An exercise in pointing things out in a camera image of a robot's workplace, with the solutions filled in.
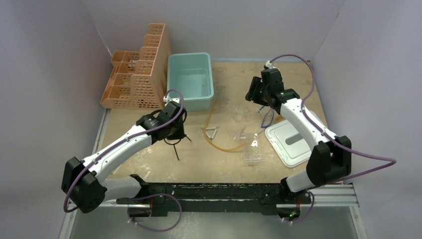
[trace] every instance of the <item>wooden table surface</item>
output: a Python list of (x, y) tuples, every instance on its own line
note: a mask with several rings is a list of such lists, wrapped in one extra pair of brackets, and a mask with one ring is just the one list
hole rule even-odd
[[(222, 148), (233, 148), (239, 142), (232, 138), (237, 130), (246, 126), (245, 132), (259, 132), (262, 116), (257, 112), (259, 105), (245, 100), (253, 76), (260, 77), (263, 69), (260, 63), (213, 62), (215, 112), (209, 126), (219, 126), (214, 143)], [(286, 89), (293, 88), (303, 98), (310, 90), (312, 78), (303, 63), (276, 63), (282, 74)], [(315, 89), (306, 102), (326, 124), (319, 95)], [(102, 147), (126, 133), (143, 115), (151, 110), (111, 110)], [(246, 164), (243, 151), (222, 152), (212, 147), (204, 138), (201, 127), (208, 116), (206, 112), (188, 113), (185, 133), (192, 142), (183, 139), (176, 145), (180, 161), (177, 161), (173, 147), (162, 141), (136, 153), (109, 178), (123, 178), (138, 174), (149, 182), (218, 182), (276, 183), (305, 168), (305, 163), (288, 168), (278, 157), (264, 133), (258, 135), (261, 162)], [(275, 117), (279, 122), (282, 117)]]

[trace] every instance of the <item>robotic arm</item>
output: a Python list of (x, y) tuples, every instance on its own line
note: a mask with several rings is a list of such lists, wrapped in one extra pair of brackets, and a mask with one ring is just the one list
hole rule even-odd
[[(296, 128), (312, 149), (306, 170), (281, 180), (282, 197), (292, 197), (305, 189), (319, 187), (350, 174), (351, 153), (336, 147), (305, 118), (302, 111), (308, 109), (301, 108), (302, 100), (293, 89), (284, 89), (279, 69), (272, 67), (261, 71), (261, 78), (252, 79), (245, 98), (273, 108)], [(346, 136), (338, 137), (316, 117), (309, 117), (331, 138), (351, 148), (351, 142)]]
[[(185, 108), (182, 109), (179, 117), (168, 126), (142, 134), (146, 130), (164, 125), (177, 115), (180, 104), (178, 104), (178, 99), (173, 100), (162, 111), (158, 110), (142, 116), (127, 133), (96, 154), (85, 157), (83, 160), (73, 157), (67, 161), (61, 188), (65, 193), (71, 190), (70, 199), (83, 213), (91, 212), (103, 201), (135, 197), (143, 183), (139, 177), (133, 175), (124, 179), (106, 179), (107, 176), (132, 155), (157, 141), (186, 137), (183, 127), (187, 116)], [(92, 162), (94, 165), (82, 175), (75, 187), (71, 188), (77, 176)]]

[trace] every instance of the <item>white plastic lid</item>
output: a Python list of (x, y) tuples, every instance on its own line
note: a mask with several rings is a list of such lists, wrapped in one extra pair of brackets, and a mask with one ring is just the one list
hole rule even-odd
[(311, 156), (308, 144), (287, 120), (266, 128), (265, 136), (287, 167), (296, 167)]

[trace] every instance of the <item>gray wall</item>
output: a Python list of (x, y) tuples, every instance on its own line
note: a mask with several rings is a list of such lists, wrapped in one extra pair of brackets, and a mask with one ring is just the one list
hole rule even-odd
[(84, 0), (110, 51), (138, 50), (147, 26), (167, 23), (174, 53), (212, 60), (312, 59), (345, 0)]
[(109, 59), (82, 1), (1, 1), (2, 239), (58, 236), (64, 164), (92, 150)]
[[(348, 0), (315, 57), (332, 130), (398, 163), (353, 180), (368, 236), (421, 238), (422, 1)], [(379, 163), (354, 156), (353, 172)]]

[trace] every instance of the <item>purple cable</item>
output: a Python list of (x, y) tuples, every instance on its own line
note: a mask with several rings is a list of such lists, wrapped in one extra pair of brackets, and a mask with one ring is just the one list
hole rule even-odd
[(166, 196), (166, 197), (169, 197), (169, 198), (173, 199), (174, 201), (176, 201), (177, 206), (179, 206), (179, 212), (180, 212), (179, 213), (179, 218), (177, 219), (176, 223), (174, 223), (171, 227), (166, 228), (166, 229), (149, 228), (147, 226), (144, 226), (144, 225), (141, 225), (139, 223), (134, 222), (132, 220), (132, 218), (130, 217), (130, 215), (129, 215), (129, 209), (127, 209), (127, 217), (129, 218), (129, 221), (127, 223), (132, 223), (135, 226), (138, 226), (140, 228), (144, 228), (146, 230), (149, 230), (149, 231), (152, 231), (152, 232), (156, 232), (156, 233), (163, 233), (163, 232), (170, 231), (171, 229), (175, 228), (177, 226), (177, 224), (179, 224), (180, 219), (182, 219), (182, 205), (180, 205), (179, 200), (177, 200), (175, 197), (173, 197), (170, 194), (166, 194), (166, 193), (157, 193), (157, 194), (153, 194), (153, 195), (150, 195), (150, 196), (147, 196), (147, 197), (143, 197), (143, 198), (132, 198), (132, 199), (133, 200), (144, 200), (144, 199), (153, 198), (153, 197), (156, 197), (156, 196)]
[[(165, 122), (164, 124), (156, 127), (156, 128), (152, 128), (146, 131), (142, 131), (140, 133), (134, 133), (132, 135), (130, 135), (128, 137), (128, 139), (133, 139), (134, 137), (138, 137), (147, 133), (151, 133), (154, 132), (156, 130), (159, 130), (161, 128), (164, 128), (166, 126), (168, 126), (169, 124), (173, 123), (181, 114), (183, 111), (183, 106), (184, 106), (184, 99), (183, 99), (183, 95), (180, 91), (176, 90), (176, 89), (170, 89), (166, 92), (166, 95), (164, 97), (166, 97), (171, 91), (177, 92), (177, 94), (179, 94), (180, 96), (180, 109), (177, 112), (177, 114), (171, 118), (168, 122)], [(70, 199), (70, 194), (72, 193), (73, 189), (75, 188), (76, 184), (79, 182), (79, 180), (81, 179), (81, 177), (85, 174), (86, 171), (88, 171), (89, 168), (91, 168), (96, 162), (98, 162), (98, 160), (100, 160), (102, 157), (104, 157), (105, 155), (107, 155), (108, 153), (110, 153), (113, 149), (115, 149), (116, 147), (120, 146), (122, 143), (125, 143), (126, 139), (122, 139), (119, 142), (115, 143), (114, 145), (110, 146), (108, 149), (104, 150), (104, 152), (102, 152), (100, 155), (98, 155), (95, 158), (94, 162), (89, 163), (79, 174), (78, 176), (75, 178), (75, 180), (73, 180), (72, 184), (69, 187), (69, 190), (66, 193), (66, 197), (65, 197), (65, 202), (63, 205), (63, 210), (65, 211), (65, 213), (70, 213), (73, 212), (74, 210), (78, 209), (78, 207), (74, 207), (72, 209), (68, 208), (68, 204), (69, 204), (69, 199)]]
[(309, 213), (311, 213), (312, 208), (314, 208), (315, 195), (311, 191), (308, 191), (308, 193), (312, 196), (311, 206), (309, 207), (308, 211), (302, 217), (300, 217), (299, 219), (297, 219), (296, 221), (294, 221), (292, 223), (298, 223), (298, 222), (302, 221), (303, 219), (305, 219), (309, 215)]
[(335, 181), (332, 181), (330, 183), (335, 183), (335, 182), (338, 182), (338, 181), (343, 181), (343, 180), (347, 180), (347, 179), (356, 178), (356, 177), (359, 177), (359, 176), (362, 176), (362, 175), (365, 175), (365, 174), (368, 174), (368, 173), (372, 173), (372, 172), (375, 172), (375, 171), (378, 171), (380, 169), (387, 168), (387, 167), (390, 167), (390, 166), (396, 164), (397, 160), (395, 160), (393, 158), (382, 157), (382, 156), (372, 155), (372, 154), (368, 154), (368, 153), (362, 153), (362, 152), (359, 152), (359, 151), (350, 149), (348, 147), (345, 147), (345, 146), (339, 144), (333, 138), (331, 138), (327, 133), (323, 132), (323, 129), (320, 128), (311, 118), (309, 118), (308, 114), (305, 112), (305, 110), (303, 110), (303, 108), (305, 107), (305, 101), (309, 98), (309, 96), (312, 95), (312, 92), (314, 92), (314, 88), (315, 88), (315, 74), (314, 74), (314, 70), (312, 69), (311, 65), (309, 64), (309, 62), (307, 60), (305, 60), (304, 58), (302, 58), (302, 57), (300, 57), (298, 55), (295, 55), (295, 54), (285, 54), (285, 55), (277, 56), (276, 58), (270, 60), (270, 63), (272, 63), (273, 61), (275, 61), (275, 60), (277, 60), (277, 59), (279, 59), (281, 57), (285, 57), (285, 56), (293, 56), (293, 57), (299, 58), (300, 60), (302, 60), (308, 66), (309, 70), (311, 71), (311, 75), (312, 75), (312, 87), (311, 87), (311, 91), (303, 98), (302, 104), (301, 104), (302, 112), (303, 112), (305, 118), (313, 126), (315, 126), (315, 128), (317, 128), (325, 137), (327, 137), (332, 143), (334, 143), (335, 146), (337, 146), (337, 147), (339, 147), (339, 148), (341, 148), (343, 150), (346, 150), (347, 152), (350, 152), (350, 153), (353, 153), (353, 154), (356, 154), (356, 155), (359, 155), (359, 156), (362, 156), (362, 157), (372, 158), (372, 159), (376, 159), (376, 160), (381, 160), (381, 161), (387, 161), (387, 162), (389, 162), (387, 164), (384, 164), (384, 165), (381, 165), (381, 166), (378, 166), (378, 167), (375, 167), (375, 168), (372, 168), (372, 169), (369, 169), (369, 170), (366, 170), (366, 171), (363, 171), (363, 172), (360, 172), (360, 173), (357, 173), (357, 174), (354, 174), (354, 175), (349, 175), (349, 176), (340, 178), (340, 179), (335, 180)]

